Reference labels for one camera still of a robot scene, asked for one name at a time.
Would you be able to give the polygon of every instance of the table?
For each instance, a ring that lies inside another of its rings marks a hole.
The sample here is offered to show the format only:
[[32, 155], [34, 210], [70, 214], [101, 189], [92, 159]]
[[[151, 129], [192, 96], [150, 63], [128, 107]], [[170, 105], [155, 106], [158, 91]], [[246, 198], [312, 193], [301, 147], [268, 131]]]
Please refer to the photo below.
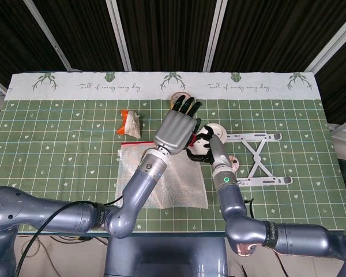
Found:
[[[282, 134], [264, 146], [262, 162], [293, 183], [242, 188], [244, 199], [255, 198], [257, 219], [346, 227], [346, 190], [312, 73], [14, 74], [0, 113], [0, 186], [51, 199], [113, 200], [118, 149], [137, 141], [116, 134], [120, 110], [136, 111], [140, 141], [151, 141], [177, 91], [201, 99], [203, 123], [219, 123], [228, 133]], [[240, 161], [238, 177], [246, 177], [252, 154], [240, 143], [225, 147]], [[223, 233], [211, 168], [201, 167], [208, 209], [143, 208], [135, 232]]]

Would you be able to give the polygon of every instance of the grid pattern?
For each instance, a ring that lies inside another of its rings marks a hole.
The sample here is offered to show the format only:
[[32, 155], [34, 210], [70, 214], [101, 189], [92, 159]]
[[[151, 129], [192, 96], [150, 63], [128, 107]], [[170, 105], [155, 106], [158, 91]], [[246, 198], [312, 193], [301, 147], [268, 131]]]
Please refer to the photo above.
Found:
[[[263, 164], [288, 186], [242, 188], [255, 198], [257, 219], [346, 227], [346, 191], [320, 100], [202, 100], [202, 124], [219, 123], [227, 133], [280, 132], [268, 142]], [[13, 186], [37, 197], [90, 200], [115, 198], [121, 143], [121, 109], [140, 115], [141, 139], [151, 141], [170, 108], [169, 100], [6, 101], [0, 113], [0, 186]], [[258, 143], [250, 143], [256, 149]], [[226, 143], [239, 159], [238, 177], [246, 177], [252, 154], [241, 143]], [[202, 164], [208, 209], [143, 208], [136, 232], [224, 231], [225, 222], [212, 182]], [[260, 169], [256, 176], [264, 176]], [[24, 226], [22, 231], [33, 231]]]

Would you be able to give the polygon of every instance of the black curtain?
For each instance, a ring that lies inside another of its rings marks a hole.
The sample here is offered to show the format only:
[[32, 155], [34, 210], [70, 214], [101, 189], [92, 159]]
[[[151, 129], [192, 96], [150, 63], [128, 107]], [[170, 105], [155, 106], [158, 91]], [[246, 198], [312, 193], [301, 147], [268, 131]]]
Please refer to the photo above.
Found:
[[105, 0], [34, 0], [70, 65], [124, 71]]
[[215, 0], [118, 0], [132, 69], [202, 71]]
[[0, 83], [8, 87], [14, 73], [64, 69], [24, 2], [0, 0]]
[[322, 67], [315, 78], [328, 122], [346, 121], [346, 43]]
[[346, 21], [346, 0], [229, 0], [212, 72], [302, 72]]

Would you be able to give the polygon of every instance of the foldable stand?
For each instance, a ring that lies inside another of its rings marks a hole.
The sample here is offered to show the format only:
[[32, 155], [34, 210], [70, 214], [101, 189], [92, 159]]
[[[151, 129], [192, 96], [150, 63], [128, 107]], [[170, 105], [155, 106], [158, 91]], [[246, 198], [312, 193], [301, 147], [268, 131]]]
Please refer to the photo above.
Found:
[[[292, 178], [275, 177], [273, 174], [261, 163], [260, 153], [267, 141], [279, 141], [282, 139], [280, 133], [267, 134], [267, 133], [253, 133], [253, 134], [228, 134], [226, 143], [241, 142], [253, 155], [254, 165], [247, 176], [247, 178], [238, 178], [240, 186], [264, 186], [264, 185], [287, 185], [292, 183]], [[257, 150], [254, 150], [249, 141], [260, 141], [260, 145]], [[261, 168], [262, 171], [268, 177], [253, 177], [257, 168]]]

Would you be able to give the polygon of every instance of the snack packet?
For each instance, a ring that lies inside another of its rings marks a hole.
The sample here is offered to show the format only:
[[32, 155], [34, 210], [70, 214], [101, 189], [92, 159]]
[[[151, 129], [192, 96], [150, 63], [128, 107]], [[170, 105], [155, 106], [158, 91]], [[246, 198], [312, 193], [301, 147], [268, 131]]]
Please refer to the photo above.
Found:
[[141, 138], [140, 135], [140, 116], [134, 111], [122, 110], [123, 124], [122, 127], [116, 131], [117, 134], [128, 134], [129, 136], [137, 139]]

